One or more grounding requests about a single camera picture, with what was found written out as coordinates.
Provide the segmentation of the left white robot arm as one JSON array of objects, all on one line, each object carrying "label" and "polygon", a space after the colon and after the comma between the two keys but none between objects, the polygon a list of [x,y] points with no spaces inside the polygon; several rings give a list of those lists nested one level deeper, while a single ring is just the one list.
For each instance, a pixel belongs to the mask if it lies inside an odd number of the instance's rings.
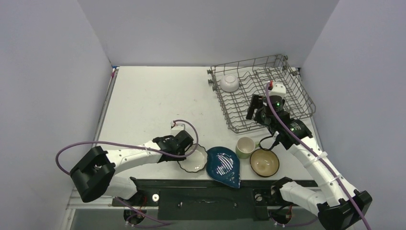
[{"label": "left white robot arm", "polygon": [[137,206],[142,202],[142,191],[131,178],[118,174],[145,164],[182,161],[193,142],[193,137],[181,130],[175,136],[157,137],[140,146],[126,145],[125,149],[104,150],[96,146],[70,170],[69,176],[84,203],[101,196],[117,196]]}]

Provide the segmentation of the brown black-rimmed bowl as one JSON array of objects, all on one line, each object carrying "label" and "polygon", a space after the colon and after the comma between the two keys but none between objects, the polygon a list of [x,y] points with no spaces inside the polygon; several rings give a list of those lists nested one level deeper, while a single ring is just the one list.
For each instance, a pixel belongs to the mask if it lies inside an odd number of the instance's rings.
[{"label": "brown black-rimmed bowl", "polygon": [[249,159],[253,172],[260,177],[271,177],[275,175],[280,168],[278,156],[273,151],[262,149],[255,150]]}]

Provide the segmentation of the plain white bowl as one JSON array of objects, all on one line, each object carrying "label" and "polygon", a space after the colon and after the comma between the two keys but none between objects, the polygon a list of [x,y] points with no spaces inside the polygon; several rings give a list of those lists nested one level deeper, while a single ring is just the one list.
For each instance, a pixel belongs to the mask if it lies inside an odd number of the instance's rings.
[{"label": "plain white bowl", "polygon": [[234,75],[225,75],[220,80],[220,87],[225,92],[235,92],[239,88],[239,80]]}]

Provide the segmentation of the white scalloped black-rimmed dish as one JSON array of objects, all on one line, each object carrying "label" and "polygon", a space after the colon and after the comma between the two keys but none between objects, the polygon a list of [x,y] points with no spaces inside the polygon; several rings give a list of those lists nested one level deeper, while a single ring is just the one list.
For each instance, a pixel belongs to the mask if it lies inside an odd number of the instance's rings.
[{"label": "white scalloped black-rimmed dish", "polygon": [[178,161],[177,163],[184,171],[188,173],[197,173],[205,168],[208,155],[203,146],[199,144],[193,144],[192,146],[195,146],[195,152],[188,156],[185,160]]}]

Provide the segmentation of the blue leaf-shaped plate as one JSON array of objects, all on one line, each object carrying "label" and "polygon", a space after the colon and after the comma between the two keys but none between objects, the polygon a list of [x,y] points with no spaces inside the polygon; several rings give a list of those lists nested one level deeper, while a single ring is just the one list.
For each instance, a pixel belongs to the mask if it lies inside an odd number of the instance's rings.
[{"label": "blue leaf-shaped plate", "polygon": [[234,189],[240,188],[240,160],[226,147],[212,147],[207,151],[206,172],[208,176]]}]

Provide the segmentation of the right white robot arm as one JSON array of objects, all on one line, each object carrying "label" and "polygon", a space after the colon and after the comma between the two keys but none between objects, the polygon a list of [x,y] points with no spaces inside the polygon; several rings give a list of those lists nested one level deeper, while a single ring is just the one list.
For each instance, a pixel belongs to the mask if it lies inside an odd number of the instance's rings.
[{"label": "right white robot arm", "polygon": [[265,126],[275,138],[273,146],[282,144],[295,156],[321,191],[317,193],[283,177],[272,185],[271,201],[277,205],[293,203],[306,209],[317,216],[327,230],[345,230],[359,220],[370,229],[365,214],[372,203],[371,195],[356,189],[338,172],[306,124],[290,118],[283,105],[284,99],[280,96],[255,94],[246,118]]}]

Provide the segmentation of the green mug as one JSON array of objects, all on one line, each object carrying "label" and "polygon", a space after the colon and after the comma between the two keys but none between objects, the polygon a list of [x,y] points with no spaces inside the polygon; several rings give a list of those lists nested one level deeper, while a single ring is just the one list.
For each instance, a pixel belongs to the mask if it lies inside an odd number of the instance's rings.
[{"label": "green mug", "polygon": [[240,159],[248,159],[258,147],[258,141],[254,141],[249,137],[241,137],[236,143],[235,152]]}]

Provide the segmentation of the black front mounting rail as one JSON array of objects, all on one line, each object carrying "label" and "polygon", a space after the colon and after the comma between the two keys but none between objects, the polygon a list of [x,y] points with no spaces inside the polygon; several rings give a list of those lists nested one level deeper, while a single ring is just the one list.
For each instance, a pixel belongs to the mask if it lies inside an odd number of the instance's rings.
[{"label": "black front mounting rail", "polygon": [[137,193],[125,202],[158,209],[159,220],[268,220],[268,211],[286,214],[287,202],[271,194],[273,180],[243,180],[232,188],[213,180],[136,179]]}]

